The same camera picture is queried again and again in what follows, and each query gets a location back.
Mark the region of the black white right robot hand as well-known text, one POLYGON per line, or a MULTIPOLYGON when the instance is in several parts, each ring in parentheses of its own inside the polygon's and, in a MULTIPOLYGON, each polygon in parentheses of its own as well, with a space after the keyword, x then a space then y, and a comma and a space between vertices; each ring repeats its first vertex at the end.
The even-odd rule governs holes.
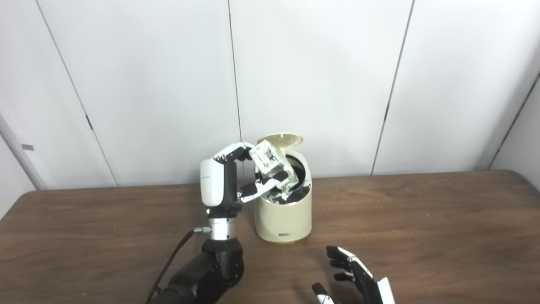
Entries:
POLYGON ((359 257, 339 246, 326 246, 332 268, 341 269, 335 273, 336 282, 351 282, 362 296, 364 304, 395 304, 395 298, 387 277, 376 280, 372 272, 359 257))

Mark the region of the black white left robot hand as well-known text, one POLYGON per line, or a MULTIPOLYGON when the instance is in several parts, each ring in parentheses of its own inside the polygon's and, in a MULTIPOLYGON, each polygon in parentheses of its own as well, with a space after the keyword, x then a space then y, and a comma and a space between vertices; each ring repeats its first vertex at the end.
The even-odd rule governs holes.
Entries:
POLYGON ((238 142, 201 162, 201 200, 209 219, 234 218, 243 209, 243 204, 274 188, 287 188, 295 181, 294 173, 286 169, 285 162, 277 159, 276 152, 271 152, 270 157, 259 151, 251 152, 257 148, 247 142, 238 142), (237 181, 238 161, 254 161, 261 171, 254 182, 241 188, 237 181))

